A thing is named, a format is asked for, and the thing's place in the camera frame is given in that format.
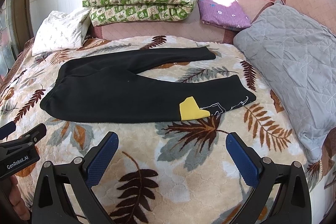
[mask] pant leg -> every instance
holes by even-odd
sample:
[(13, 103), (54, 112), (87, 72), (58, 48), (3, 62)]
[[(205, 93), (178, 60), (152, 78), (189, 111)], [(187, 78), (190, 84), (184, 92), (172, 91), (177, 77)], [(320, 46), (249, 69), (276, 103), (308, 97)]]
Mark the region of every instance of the pant leg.
[[(194, 105), (184, 104), (188, 98)], [(86, 77), (64, 78), (40, 106), (51, 116), (67, 121), (139, 123), (181, 121), (184, 113), (186, 119), (208, 117), (255, 100), (237, 75), (174, 83), (107, 67)]]
[(141, 73), (167, 63), (192, 62), (215, 58), (215, 54), (210, 52), (207, 47), (154, 48), (113, 52), (69, 60), (61, 66), (58, 78), (86, 76), (112, 66), (125, 68), (133, 73)]

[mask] purple floral cloth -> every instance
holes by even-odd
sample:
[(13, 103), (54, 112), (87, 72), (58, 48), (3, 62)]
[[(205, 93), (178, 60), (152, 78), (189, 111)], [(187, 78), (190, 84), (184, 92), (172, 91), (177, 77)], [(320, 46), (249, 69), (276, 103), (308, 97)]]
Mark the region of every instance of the purple floral cloth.
[(237, 31), (251, 26), (236, 0), (198, 0), (198, 6), (205, 24)]

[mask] leaf pattern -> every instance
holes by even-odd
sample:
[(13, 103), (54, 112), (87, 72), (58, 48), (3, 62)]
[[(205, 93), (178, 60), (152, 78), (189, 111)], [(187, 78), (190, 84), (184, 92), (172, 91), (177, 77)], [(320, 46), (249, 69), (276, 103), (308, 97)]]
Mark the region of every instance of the leaf pattern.
[(23, 70), (17, 77), (14, 78), (14, 80), (6, 87), (4, 88), (4, 90), (1, 93), (1, 96), (6, 92), (6, 90), (9, 89), (9, 87), (11, 86), (11, 84), (13, 84), (16, 80), (19, 80), (21, 78), (21, 76), (26, 72), (27, 70)]
[(38, 70), (38, 71), (34, 72), (32, 76), (30, 76), (30, 77), (28, 77), (28, 78), (26, 78), (22, 81), (20, 89), (22, 89), (26, 86), (32, 85), (36, 81), (37, 77), (39, 77), (43, 73), (44, 73), (44, 69), (41, 69), (41, 70)]
[(61, 51), (56, 52), (53, 55), (52, 59), (50, 60), (49, 64), (50, 65), (57, 65), (57, 64), (60, 64), (64, 61), (69, 60), (70, 59), (70, 57), (68, 55), (69, 52), (70, 52), (70, 50), (61, 50)]
[(312, 180), (317, 180), (320, 173), (320, 161), (308, 165), (307, 173), (309, 173), (309, 176)]
[(173, 161), (187, 154), (184, 167), (192, 171), (202, 165), (218, 142), (222, 115), (211, 116), (195, 121), (157, 123), (157, 134), (168, 142), (161, 148), (158, 161)]
[(165, 35), (159, 35), (156, 37), (153, 37), (152, 42), (141, 47), (140, 50), (147, 50), (150, 48), (154, 48), (156, 46), (162, 45), (167, 42), (166, 36)]
[(33, 108), (34, 105), (41, 100), (42, 95), (44, 95), (45, 90), (42, 88), (40, 90), (36, 90), (35, 93), (33, 94), (33, 96), (30, 98), (30, 100), (28, 101), (28, 103), (26, 103), (23, 108), (21, 108), (18, 112), (18, 114), (16, 115), (14, 122), (17, 123), (24, 115), (26, 115), (26, 113), (29, 111), (30, 108)]
[(21, 171), (17, 172), (15, 175), (20, 178), (25, 178), (31, 174), (31, 172), (34, 170), (36, 166), (36, 163), (34, 162), (32, 165), (29, 165), (28, 167), (22, 169)]
[(88, 40), (85, 41), (85, 43), (83, 44), (83, 47), (79, 48), (77, 51), (88, 50), (88, 49), (91, 49), (91, 48), (95, 48), (95, 47), (98, 47), (98, 46), (105, 45), (105, 44), (110, 43), (110, 42), (111, 42), (111, 40), (89, 38)]
[(52, 133), (47, 145), (58, 146), (71, 134), (70, 143), (73, 147), (77, 148), (82, 155), (86, 155), (89, 151), (94, 138), (92, 126), (63, 121), (53, 117), (46, 120), (44, 124), (46, 126), (61, 125), (59, 129)]
[(47, 59), (47, 57), (49, 55), (51, 55), (52, 53), (53, 52), (44, 52), (44, 53), (38, 55), (37, 57), (35, 57), (35, 59), (33, 61), (33, 64), (30, 67), (31, 68), (35, 68), (36, 66), (38, 66), (39, 64), (41, 64), (43, 61), (45, 61)]
[(246, 61), (241, 61), (240, 64), (242, 65), (242, 67), (244, 68), (244, 77), (246, 79), (247, 82), (247, 86), (252, 89), (253, 91), (256, 91), (255, 89), (255, 69), (254, 67), (252, 67), (252, 65), (250, 65), (249, 63), (247, 63)]
[(279, 113), (281, 111), (284, 111), (284, 108), (283, 108), (279, 98), (276, 96), (276, 94), (274, 93), (273, 90), (270, 91), (270, 94), (271, 94), (271, 98), (274, 101), (274, 107), (275, 107), (276, 112)]
[(230, 72), (237, 73), (235, 71), (229, 71), (227, 68), (219, 67), (219, 68), (211, 68), (211, 69), (203, 69), (203, 68), (188, 68), (183, 76), (181, 76), (177, 81), (181, 83), (191, 83), (195, 81), (201, 81), (204, 79), (210, 80), (213, 78), (217, 78), (217, 74), (221, 74), (223, 76), (229, 76)]
[(100, 53), (119, 50), (121, 48), (126, 48), (126, 47), (130, 47), (130, 46), (136, 46), (136, 45), (132, 45), (131, 43), (129, 43), (129, 44), (106, 46), (106, 47), (100, 48), (98, 50), (95, 50), (93, 52), (89, 52), (88, 54), (84, 55), (83, 57), (88, 57), (88, 56), (92, 56), (92, 55), (96, 55), (96, 54), (100, 54)]
[(20, 79), (21, 76), (22, 76), (26, 71), (27, 71), (27, 70), (25, 69), (25, 70), (23, 70), (22, 72), (20, 72), (20, 74), (19, 74), (17, 77), (14, 78), (14, 80), (12, 81), (12, 83), (14, 83), (16, 80)]
[(3, 106), (3, 107), (0, 109), (0, 115), (8, 115), (8, 114), (11, 114), (11, 112), (12, 112), (14, 109), (18, 109), (18, 108), (17, 108), (17, 103), (15, 103), (15, 105), (7, 104), (6, 106)]
[(152, 211), (147, 199), (155, 199), (151, 189), (157, 188), (158, 184), (149, 178), (156, 177), (158, 173), (151, 169), (140, 169), (134, 158), (124, 151), (122, 153), (134, 162), (137, 171), (120, 178), (119, 182), (125, 183), (117, 188), (117, 190), (123, 190), (118, 198), (123, 200), (117, 204), (115, 211), (110, 213), (110, 217), (113, 218), (115, 224), (137, 224), (136, 219), (148, 223), (142, 208), (149, 212)]
[(266, 142), (269, 150), (273, 145), (274, 150), (276, 151), (278, 148), (280, 152), (288, 147), (288, 143), (291, 143), (288, 137), (292, 134), (292, 129), (285, 130), (275, 124), (270, 116), (265, 116), (267, 111), (264, 110), (263, 106), (260, 106), (260, 103), (253, 104), (249, 108), (244, 107), (246, 108), (244, 123), (248, 124), (248, 131), (253, 128), (253, 138), (256, 138), (259, 130), (261, 146)]
[(7, 93), (2, 97), (2, 99), (0, 100), (0, 106), (2, 106), (3, 102), (6, 100), (9, 100), (10, 98), (12, 98), (14, 95), (14, 87), (11, 87)]
[(175, 65), (180, 65), (180, 66), (186, 66), (188, 65), (190, 62), (174, 62), (174, 63), (167, 63), (167, 64), (163, 64), (161, 66), (158, 66), (158, 67), (155, 67), (155, 68), (152, 68), (152, 69), (168, 69), (172, 66), (175, 66)]
[[(240, 208), (243, 206), (242, 203), (238, 203), (238, 205), (236, 207), (234, 207), (232, 209), (232, 211), (229, 213), (229, 215), (224, 219), (224, 221), (221, 224), (229, 224), (231, 220), (233, 220), (233, 218), (235, 217), (235, 215), (239, 212)], [(261, 221), (265, 218), (265, 216), (267, 215), (267, 206), (264, 206), (264, 208), (262, 209), (258, 220)]]

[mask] white line drawing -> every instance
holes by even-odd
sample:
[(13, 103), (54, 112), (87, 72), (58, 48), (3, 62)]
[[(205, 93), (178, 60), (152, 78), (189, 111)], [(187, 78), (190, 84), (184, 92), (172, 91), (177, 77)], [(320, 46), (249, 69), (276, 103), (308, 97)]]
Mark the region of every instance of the white line drawing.
[[(248, 100), (249, 100), (249, 97), (246, 96), (246, 99), (244, 101), (239, 102), (238, 105), (232, 106), (230, 110), (233, 110), (234, 108), (236, 108), (239, 105), (244, 106), (247, 103)], [(215, 103), (215, 104), (212, 104), (212, 105), (206, 106), (206, 107), (200, 107), (200, 109), (207, 109), (207, 108), (215, 107), (215, 106), (217, 106), (220, 109), (220, 111), (216, 111), (215, 114), (211, 114), (212, 116), (222, 114), (223, 112), (230, 111), (230, 110), (226, 110), (224, 107), (222, 107), (220, 103)]]

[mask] white pillow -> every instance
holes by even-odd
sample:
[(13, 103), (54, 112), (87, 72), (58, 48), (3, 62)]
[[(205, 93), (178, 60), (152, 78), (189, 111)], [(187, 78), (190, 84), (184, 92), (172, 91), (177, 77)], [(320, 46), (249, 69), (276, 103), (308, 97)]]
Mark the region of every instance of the white pillow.
[(77, 8), (70, 14), (52, 11), (37, 31), (32, 55), (81, 48), (90, 25), (91, 8)]

